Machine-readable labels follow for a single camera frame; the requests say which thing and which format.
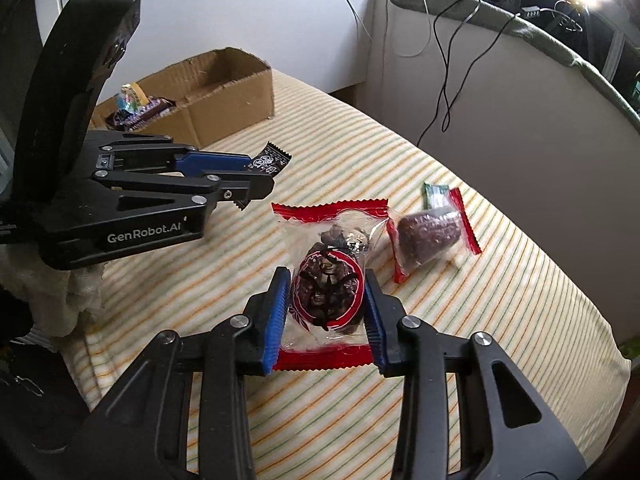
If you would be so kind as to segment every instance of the cable connector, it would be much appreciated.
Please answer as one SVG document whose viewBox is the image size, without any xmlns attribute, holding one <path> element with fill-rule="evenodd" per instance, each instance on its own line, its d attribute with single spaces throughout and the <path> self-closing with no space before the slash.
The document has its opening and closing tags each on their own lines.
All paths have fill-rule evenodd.
<svg viewBox="0 0 640 480">
<path fill-rule="evenodd" d="M 523 18 L 524 20 L 537 18 L 539 15 L 540 15 L 540 7 L 538 6 L 522 7 L 520 9 L 520 17 Z"/>
</svg>

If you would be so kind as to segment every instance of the red circular label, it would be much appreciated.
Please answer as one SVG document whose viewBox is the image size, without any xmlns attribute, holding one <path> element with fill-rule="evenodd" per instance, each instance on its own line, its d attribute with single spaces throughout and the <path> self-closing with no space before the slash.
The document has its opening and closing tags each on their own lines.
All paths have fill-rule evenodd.
<svg viewBox="0 0 640 480">
<path fill-rule="evenodd" d="M 293 307 L 311 324 L 331 329 L 347 325 L 362 304 L 364 276 L 342 251 L 308 254 L 293 281 Z"/>
</svg>

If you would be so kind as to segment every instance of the green object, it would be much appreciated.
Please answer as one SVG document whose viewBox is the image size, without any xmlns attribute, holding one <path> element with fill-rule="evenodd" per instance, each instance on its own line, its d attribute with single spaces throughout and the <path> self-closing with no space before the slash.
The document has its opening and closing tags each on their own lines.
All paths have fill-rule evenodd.
<svg viewBox="0 0 640 480">
<path fill-rule="evenodd" d="M 618 349 L 625 359 L 635 359 L 640 356 L 640 337 L 625 341 Z"/>
<path fill-rule="evenodd" d="M 422 196 L 424 197 L 424 209 L 436 209 L 449 205 L 449 186 L 437 186 L 424 182 L 422 184 Z"/>
</svg>

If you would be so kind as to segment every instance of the black candy wrapper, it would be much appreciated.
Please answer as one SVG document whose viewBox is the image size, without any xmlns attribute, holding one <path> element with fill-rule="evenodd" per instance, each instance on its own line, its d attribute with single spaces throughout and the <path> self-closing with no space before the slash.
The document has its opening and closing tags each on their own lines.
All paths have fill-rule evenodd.
<svg viewBox="0 0 640 480">
<path fill-rule="evenodd" d="M 260 173 L 267 173 L 271 176 L 279 174 L 284 167 L 291 160 L 291 155 L 284 152 L 278 146 L 272 142 L 267 142 L 267 145 L 262 149 L 258 155 L 251 159 L 251 162 L 244 168 L 249 171 L 258 171 Z M 243 210 L 249 205 L 251 200 L 234 200 L 234 203 Z"/>
</svg>

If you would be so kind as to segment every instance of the white cloth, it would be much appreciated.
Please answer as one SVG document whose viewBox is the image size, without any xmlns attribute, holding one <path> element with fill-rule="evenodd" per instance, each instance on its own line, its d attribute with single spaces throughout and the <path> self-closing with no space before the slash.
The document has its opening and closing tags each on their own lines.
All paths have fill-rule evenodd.
<svg viewBox="0 0 640 480">
<path fill-rule="evenodd" d="M 29 304 L 35 325 L 50 336 L 65 336 L 84 310 L 102 309 L 100 284 L 104 264 L 75 270 L 46 265 L 34 244 L 0 246 L 0 284 Z"/>
</svg>

